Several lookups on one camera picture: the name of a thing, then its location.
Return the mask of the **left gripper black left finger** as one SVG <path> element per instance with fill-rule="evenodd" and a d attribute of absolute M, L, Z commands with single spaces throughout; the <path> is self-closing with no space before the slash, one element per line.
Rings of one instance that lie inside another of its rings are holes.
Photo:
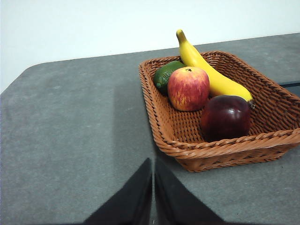
<path fill-rule="evenodd" d="M 124 186 L 91 214 L 86 225 L 147 225 L 152 201 L 152 167 L 147 158 Z"/>

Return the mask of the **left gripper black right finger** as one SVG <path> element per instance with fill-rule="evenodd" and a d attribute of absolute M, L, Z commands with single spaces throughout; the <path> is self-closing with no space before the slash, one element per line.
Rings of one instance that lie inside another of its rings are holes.
<path fill-rule="evenodd" d="M 161 225 L 224 225 L 160 159 L 155 161 L 155 199 Z"/>

